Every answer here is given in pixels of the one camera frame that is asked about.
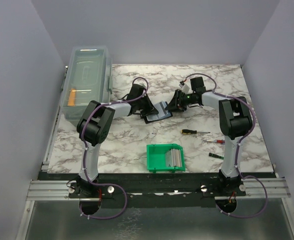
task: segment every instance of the green plastic tray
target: green plastic tray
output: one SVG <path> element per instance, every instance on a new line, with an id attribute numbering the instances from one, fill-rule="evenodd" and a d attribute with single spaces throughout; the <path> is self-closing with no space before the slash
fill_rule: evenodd
<path id="1" fill-rule="evenodd" d="M 170 149 L 179 149 L 181 153 L 182 167 L 166 166 L 166 152 Z M 185 171 L 185 160 L 183 157 L 183 149 L 178 144 L 149 144 L 147 145 L 147 169 L 152 172 L 164 172 L 164 171 Z"/>

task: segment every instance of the metal frame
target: metal frame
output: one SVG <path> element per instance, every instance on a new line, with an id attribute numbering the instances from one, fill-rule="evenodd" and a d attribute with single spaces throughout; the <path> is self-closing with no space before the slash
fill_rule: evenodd
<path id="1" fill-rule="evenodd" d="M 265 185 L 269 198 L 290 198 L 291 194 L 287 182 L 284 178 L 261 178 Z M 262 186 L 255 182 L 254 179 L 243 180 L 246 187 L 246 196 L 238 196 L 237 199 L 263 199 L 265 197 Z M 98 198 L 69 198 L 67 184 L 68 181 L 55 180 L 55 181 L 31 181 L 29 191 L 27 194 L 27 201 L 99 201 Z M 169 192 L 172 195 L 179 195 L 188 192 Z M 228 199 L 230 196 L 217 196 L 216 200 Z"/>
<path id="2" fill-rule="evenodd" d="M 64 74 L 64 78 L 63 78 L 63 81 L 62 81 L 62 84 L 61 84 L 61 91 L 63 90 L 64 84 L 65 84 L 65 79 L 66 79 L 66 75 L 67 75 L 68 66 L 65 66 L 65 68 L 66 68 L 66 72 Z M 53 125 L 51 127 L 50 138 L 49 138 L 49 141 L 48 141 L 48 144 L 47 144 L 47 147 L 46 147 L 46 152 L 45 152 L 44 158 L 42 160 L 43 163 L 49 162 L 50 155 L 51 155 L 51 152 L 52 152 L 52 147 L 53 147 L 52 142 L 55 139 L 55 135 L 57 133 L 57 127 L 58 127 L 58 124 L 59 124 L 59 121 L 60 121 L 60 115 L 61 115 L 60 114 L 60 102 L 61 102 L 61 95 L 60 95 L 60 98 L 59 98 L 59 104 L 58 104 L 56 115 L 55 115 L 56 118 L 55 118 L 55 121 L 54 121 L 54 123 L 53 123 Z"/>
<path id="3" fill-rule="evenodd" d="M 44 161 L 44 162 L 41 164 L 41 171 L 42 171 L 42 172 L 47 172 L 47 171 L 48 171 L 48 167 L 49 167 L 49 161 Z"/>
<path id="4" fill-rule="evenodd" d="M 16 240 L 23 240 L 26 238 L 34 203 L 34 201 L 26 201 Z"/>

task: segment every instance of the screwdriver handle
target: screwdriver handle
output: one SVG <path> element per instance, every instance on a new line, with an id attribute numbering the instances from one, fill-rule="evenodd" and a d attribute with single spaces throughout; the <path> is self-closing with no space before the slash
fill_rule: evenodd
<path id="1" fill-rule="evenodd" d="M 182 134 L 196 134 L 197 131 L 189 130 L 189 129 L 182 129 L 182 130 L 181 130 L 181 133 L 182 133 Z"/>
<path id="2" fill-rule="evenodd" d="M 219 156 L 219 155 L 211 153 L 211 152 L 209 153 L 209 157 L 213 157 L 213 158 L 216 158 L 216 159 L 224 159 L 223 156 Z"/>

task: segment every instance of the marble surface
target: marble surface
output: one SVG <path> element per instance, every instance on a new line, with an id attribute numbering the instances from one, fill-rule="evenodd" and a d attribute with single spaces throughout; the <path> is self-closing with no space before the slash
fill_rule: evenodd
<path id="1" fill-rule="evenodd" d="M 245 96 L 252 104 L 239 65 L 114 65 L 111 98 L 123 97 L 129 92 L 134 77 L 142 76 L 149 81 L 148 95 L 152 103 L 169 102 L 179 81 L 196 72 L 215 78 L 217 92 Z M 206 88 L 212 89 L 213 83 L 204 80 Z M 181 129 L 211 133 L 182 135 Z M 98 170 L 100 173 L 147 173 L 146 145 L 176 143 L 184 149 L 186 172 L 218 172 L 222 160 L 209 157 L 208 153 L 223 155 L 224 145 L 203 142 L 216 139 L 223 139 L 219 113 L 209 107 L 189 108 L 186 112 L 174 113 L 172 118 L 150 124 L 145 124 L 138 115 L 118 118 L 101 145 Z M 83 143 L 75 127 L 61 115 L 48 173 L 78 173 L 82 152 Z M 273 172 L 259 123 L 246 139 L 242 157 L 243 172 Z"/>

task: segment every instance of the lavender wall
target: lavender wall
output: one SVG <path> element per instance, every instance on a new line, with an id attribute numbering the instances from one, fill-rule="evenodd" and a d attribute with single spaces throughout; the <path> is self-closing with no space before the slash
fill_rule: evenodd
<path id="1" fill-rule="evenodd" d="M 29 0 L 0 0 L 0 240 L 18 230 L 39 171 L 64 66 Z"/>
<path id="2" fill-rule="evenodd" d="M 60 56 L 107 45 L 118 64 L 244 64 L 279 0 L 32 0 Z"/>
<path id="3" fill-rule="evenodd" d="M 270 157 L 294 202 L 294 0 L 281 0 L 243 71 Z"/>

